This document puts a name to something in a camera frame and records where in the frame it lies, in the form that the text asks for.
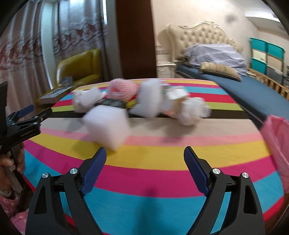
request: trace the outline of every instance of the gray plaid blanket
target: gray plaid blanket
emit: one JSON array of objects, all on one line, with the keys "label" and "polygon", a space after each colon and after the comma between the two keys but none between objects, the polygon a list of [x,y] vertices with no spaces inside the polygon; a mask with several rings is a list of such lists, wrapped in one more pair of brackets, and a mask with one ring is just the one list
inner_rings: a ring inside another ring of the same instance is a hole
[{"label": "gray plaid blanket", "polygon": [[189,65],[198,67],[202,62],[212,62],[234,68],[240,75],[246,76],[245,59],[227,44],[196,44],[188,47],[184,53]]}]

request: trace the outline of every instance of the pink curtain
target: pink curtain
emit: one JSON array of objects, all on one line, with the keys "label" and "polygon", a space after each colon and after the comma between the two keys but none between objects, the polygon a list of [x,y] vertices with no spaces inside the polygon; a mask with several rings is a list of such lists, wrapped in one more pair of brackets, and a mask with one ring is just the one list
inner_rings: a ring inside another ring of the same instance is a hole
[{"label": "pink curtain", "polygon": [[107,47],[105,1],[61,0],[54,4],[53,11],[53,47],[56,63],[84,51],[99,48],[104,80],[109,81],[111,77],[105,50]]},{"label": "pink curtain", "polygon": [[28,1],[0,38],[0,83],[8,81],[7,115],[34,104],[49,89],[41,47],[42,8],[43,1]]}]

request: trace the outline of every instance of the wooden crib rail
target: wooden crib rail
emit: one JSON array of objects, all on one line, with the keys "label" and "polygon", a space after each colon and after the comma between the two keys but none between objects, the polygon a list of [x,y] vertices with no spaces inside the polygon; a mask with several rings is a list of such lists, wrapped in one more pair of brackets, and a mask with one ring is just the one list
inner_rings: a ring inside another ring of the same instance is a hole
[{"label": "wooden crib rail", "polygon": [[248,75],[274,89],[276,92],[278,92],[281,96],[283,96],[286,100],[289,101],[289,90],[275,80],[251,68],[248,68]]}]

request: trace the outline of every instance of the tufted headboard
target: tufted headboard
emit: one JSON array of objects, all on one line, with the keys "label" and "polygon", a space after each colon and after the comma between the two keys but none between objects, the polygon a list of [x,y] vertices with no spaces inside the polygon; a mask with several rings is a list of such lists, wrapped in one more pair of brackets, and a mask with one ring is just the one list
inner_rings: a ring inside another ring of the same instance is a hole
[{"label": "tufted headboard", "polygon": [[185,49],[196,43],[229,44],[239,53],[243,51],[243,46],[230,39],[226,33],[214,22],[202,21],[193,26],[175,26],[168,24],[167,34],[171,41],[172,62],[182,61]]}]

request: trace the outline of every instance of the white nightstand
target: white nightstand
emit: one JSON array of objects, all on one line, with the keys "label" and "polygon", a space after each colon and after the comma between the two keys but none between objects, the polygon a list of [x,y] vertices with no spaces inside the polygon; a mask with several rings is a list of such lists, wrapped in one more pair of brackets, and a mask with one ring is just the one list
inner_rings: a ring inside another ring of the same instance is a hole
[{"label": "white nightstand", "polygon": [[169,61],[157,61],[158,78],[174,78],[176,64]]}]

